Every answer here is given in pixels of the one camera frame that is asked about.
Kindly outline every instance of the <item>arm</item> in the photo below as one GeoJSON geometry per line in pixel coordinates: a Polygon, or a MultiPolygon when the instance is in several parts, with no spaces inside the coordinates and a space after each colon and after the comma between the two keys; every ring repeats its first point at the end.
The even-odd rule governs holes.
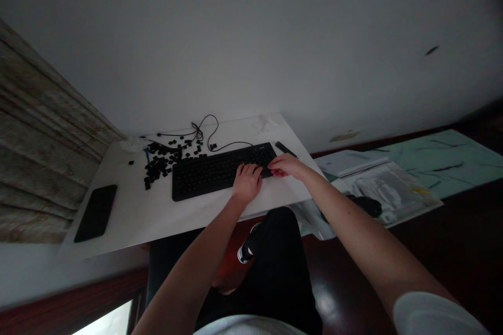
{"type": "Polygon", "coordinates": [[[291,174],[306,185],[390,318],[406,292],[430,292],[457,302],[400,241],[317,172],[289,154],[276,157],[269,168],[274,176],[291,174]]]}
{"type": "Polygon", "coordinates": [[[174,265],[133,335],[192,334],[234,227],[262,186],[261,167],[240,165],[230,200],[174,265]]]}

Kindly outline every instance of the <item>white wall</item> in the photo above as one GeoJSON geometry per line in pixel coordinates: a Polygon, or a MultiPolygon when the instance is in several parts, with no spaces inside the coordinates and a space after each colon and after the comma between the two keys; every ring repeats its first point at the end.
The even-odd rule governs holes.
{"type": "Polygon", "coordinates": [[[57,250],[52,244],[0,243],[0,311],[148,264],[140,247],[65,263],[56,262],[57,250]]]}
{"type": "Polygon", "coordinates": [[[0,0],[0,16],[126,133],[281,111],[313,152],[503,95],[499,1],[0,0]]]}

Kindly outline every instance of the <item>person's left hand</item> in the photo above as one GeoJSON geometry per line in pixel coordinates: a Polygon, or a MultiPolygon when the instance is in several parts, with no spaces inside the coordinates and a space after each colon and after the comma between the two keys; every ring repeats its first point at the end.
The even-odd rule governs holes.
{"type": "Polygon", "coordinates": [[[237,168],[236,179],[232,186],[232,197],[248,205],[262,187],[262,177],[260,173],[263,167],[257,164],[241,164],[237,168]]]}

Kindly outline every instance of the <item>white shirt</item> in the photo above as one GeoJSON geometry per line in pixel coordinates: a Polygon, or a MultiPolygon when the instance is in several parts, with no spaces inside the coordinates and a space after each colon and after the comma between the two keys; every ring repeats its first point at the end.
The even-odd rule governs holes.
{"type": "MultiPolygon", "coordinates": [[[[460,305],[426,292],[409,292],[393,308],[398,335],[488,335],[489,332],[460,305]]],[[[277,319],[235,315],[216,320],[195,335],[305,335],[277,319]]]]}

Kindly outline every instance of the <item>black pants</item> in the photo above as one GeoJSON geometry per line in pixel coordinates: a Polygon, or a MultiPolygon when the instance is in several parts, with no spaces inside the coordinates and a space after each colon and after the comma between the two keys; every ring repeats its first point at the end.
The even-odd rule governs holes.
{"type": "MultiPolygon", "coordinates": [[[[166,237],[151,244],[147,304],[202,230],[166,237]]],[[[293,212],[287,207],[269,211],[251,239],[255,260],[245,279],[228,296],[220,294],[216,288],[210,289],[195,330],[223,317],[251,314],[279,319],[307,334],[321,334],[322,321],[315,308],[308,265],[293,212]]]]}

